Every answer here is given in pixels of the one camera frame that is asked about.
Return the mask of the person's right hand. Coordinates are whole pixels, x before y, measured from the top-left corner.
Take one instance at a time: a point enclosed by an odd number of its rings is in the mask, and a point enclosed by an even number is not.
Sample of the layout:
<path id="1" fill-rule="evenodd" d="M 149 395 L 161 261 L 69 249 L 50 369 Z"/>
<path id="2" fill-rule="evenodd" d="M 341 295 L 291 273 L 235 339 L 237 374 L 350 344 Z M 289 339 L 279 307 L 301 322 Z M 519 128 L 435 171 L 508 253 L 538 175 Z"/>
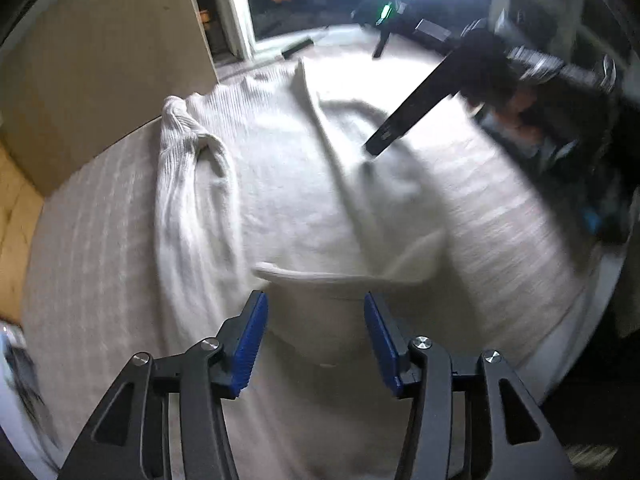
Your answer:
<path id="1" fill-rule="evenodd" d="M 536 99 L 532 87 L 519 86 L 511 99 L 498 108 L 484 105 L 476 122 L 511 157 L 530 162 L 540 155 L 546 138 L 541 126 L 525 120 Z"/>

